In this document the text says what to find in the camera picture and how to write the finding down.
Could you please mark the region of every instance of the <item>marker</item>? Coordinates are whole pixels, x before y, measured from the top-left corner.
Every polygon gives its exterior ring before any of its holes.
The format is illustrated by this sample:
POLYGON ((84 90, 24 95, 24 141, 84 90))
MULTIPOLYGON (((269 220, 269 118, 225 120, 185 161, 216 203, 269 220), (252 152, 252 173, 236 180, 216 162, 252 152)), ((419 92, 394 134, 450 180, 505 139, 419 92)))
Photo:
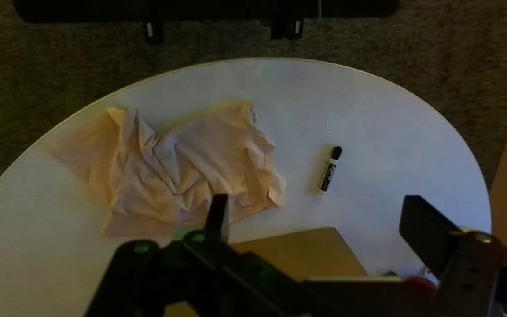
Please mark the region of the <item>marker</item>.
POLYGON ((331 155, 329 155, 329 161, 327 161, 327 168, 325 168, 325 173, 324 173, 324 178, 322 178, 322 185, 320 185, 320 196, 324 196, 324 192, 327 192, 329 182, 334 176, 336 164, 338 164, 338 159, 341 157, 341 152, 343 152, 341 146, 334 146, 331 150, 331 155))

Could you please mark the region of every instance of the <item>napkin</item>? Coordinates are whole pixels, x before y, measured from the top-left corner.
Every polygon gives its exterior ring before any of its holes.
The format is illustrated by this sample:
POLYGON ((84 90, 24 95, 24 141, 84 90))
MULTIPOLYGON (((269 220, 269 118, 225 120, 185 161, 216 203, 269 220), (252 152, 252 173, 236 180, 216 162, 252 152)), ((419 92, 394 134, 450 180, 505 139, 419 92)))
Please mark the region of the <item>napkin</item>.
POLYGON ((171 236, 200 227, 213 194, 229 194, 229 220, 281 206, 283 180, 253 106, 236 102, 153 131, 135 109, 107 111, 53 148, 107 205, 107 236, 171 236))

